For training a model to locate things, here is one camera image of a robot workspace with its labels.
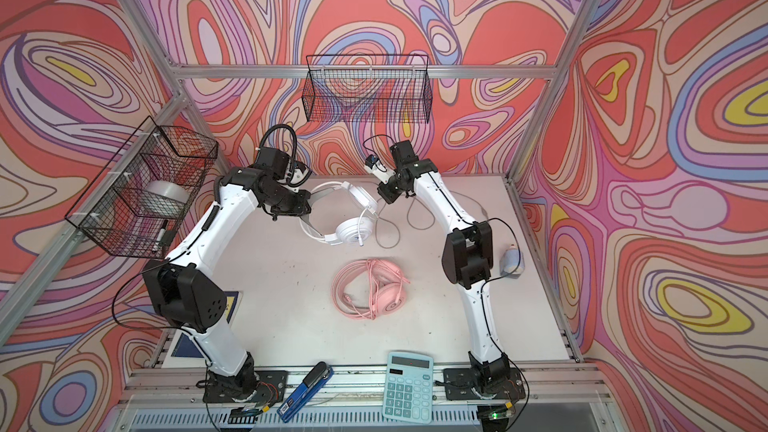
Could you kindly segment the white headphones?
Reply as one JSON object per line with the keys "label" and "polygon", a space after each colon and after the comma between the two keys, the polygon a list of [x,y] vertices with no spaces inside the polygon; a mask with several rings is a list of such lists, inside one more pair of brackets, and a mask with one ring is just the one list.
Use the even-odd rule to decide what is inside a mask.
{"label": "white headphones", "polygon": [[300,218],[303,233],[322,244],[363,246],[374,233],[377,200],[362,186],[326,181],[310,190],[311,212]]}

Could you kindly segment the pink cat-ear headphones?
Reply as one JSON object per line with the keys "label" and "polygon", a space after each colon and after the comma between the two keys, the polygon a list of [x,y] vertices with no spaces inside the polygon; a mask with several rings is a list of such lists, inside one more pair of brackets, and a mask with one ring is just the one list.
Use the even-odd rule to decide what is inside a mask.
{"label": "pink cat-ear headphones", "polygon": [[[368,289],[365,304],[357,305],[346,288],[361,277],[367,280]],[[334,277],[331,300],[346,318],[373,321],[394,313],[405,304],[406,286],[410,283],[402,269],[389,260],[356,260],[344,265]]]}

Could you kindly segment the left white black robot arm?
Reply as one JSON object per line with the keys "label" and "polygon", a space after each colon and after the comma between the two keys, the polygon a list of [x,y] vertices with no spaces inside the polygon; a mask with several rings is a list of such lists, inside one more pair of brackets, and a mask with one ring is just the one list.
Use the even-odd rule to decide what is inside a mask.
{"label": "left white black robot arm", "polygon": [[149,261],[142,271],[154,311],[205,359],[209,399],[248,402],[260,385],[252,354],[226,318],[227,296],[213,280],[215,266],[253,212],[272,219],[309,213],[310,193],[302,186],[311,174],[294,155],[261,147],[253,164],[216,179],[213,203],[190,234],[165,259]]}

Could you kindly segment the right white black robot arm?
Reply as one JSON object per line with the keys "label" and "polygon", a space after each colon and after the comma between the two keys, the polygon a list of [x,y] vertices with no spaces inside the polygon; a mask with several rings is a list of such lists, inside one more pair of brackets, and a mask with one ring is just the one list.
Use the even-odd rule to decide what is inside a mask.
{"label": "right white black robot arm", "polygon": [[393,144],[390,152],[392,169],[372,153],[365,159],[365,170],[378,179],[377,192],[386,203],[393,204],[402,196],[414,197],[445,232],[441,265],[459,291],[467,319],[472,388],[479,396],[490,397],[512,378],[511,361],[499,343],[488,289],[494,265],[491,225],[461,206],[437,166],[419,158],[410,141]]}

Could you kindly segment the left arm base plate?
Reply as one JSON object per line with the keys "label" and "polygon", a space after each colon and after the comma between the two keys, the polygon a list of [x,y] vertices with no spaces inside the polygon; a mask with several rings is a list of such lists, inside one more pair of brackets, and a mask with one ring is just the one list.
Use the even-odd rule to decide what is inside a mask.
{"label": "left arm base plate", "polygon": [[287,378],[286,370],[257,370],[253,379],[243,380],[207,372],[196,387],[207,404],[273,405],[283,400]]}

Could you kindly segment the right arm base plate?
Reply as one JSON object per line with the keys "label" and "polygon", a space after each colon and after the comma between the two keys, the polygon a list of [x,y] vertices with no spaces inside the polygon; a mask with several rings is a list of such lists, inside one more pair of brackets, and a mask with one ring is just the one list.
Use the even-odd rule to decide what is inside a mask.
{"label": "right arm base plate", "polygon": [[449,401],[506,400],[516,403],[527,397],[525,381],[516,368],[506,378],[484,379],[472,368],[447,368],[438,386],[444,389]]}

